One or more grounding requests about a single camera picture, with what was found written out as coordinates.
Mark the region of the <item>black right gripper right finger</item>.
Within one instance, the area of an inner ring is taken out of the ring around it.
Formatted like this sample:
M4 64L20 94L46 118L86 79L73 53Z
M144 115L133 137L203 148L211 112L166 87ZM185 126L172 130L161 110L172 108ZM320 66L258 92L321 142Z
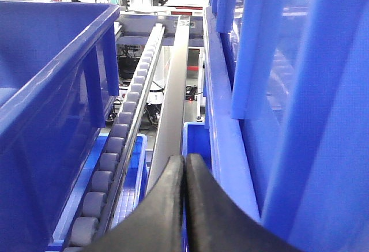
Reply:
M186 157L186 227L190 251L296 251L230 199L201 155Z

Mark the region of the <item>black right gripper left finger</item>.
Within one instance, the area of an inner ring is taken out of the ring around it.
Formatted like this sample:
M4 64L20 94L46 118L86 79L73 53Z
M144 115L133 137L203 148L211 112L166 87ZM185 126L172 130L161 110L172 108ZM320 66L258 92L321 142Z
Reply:
M84 251L181 251L184 158L172 155L144 200Z

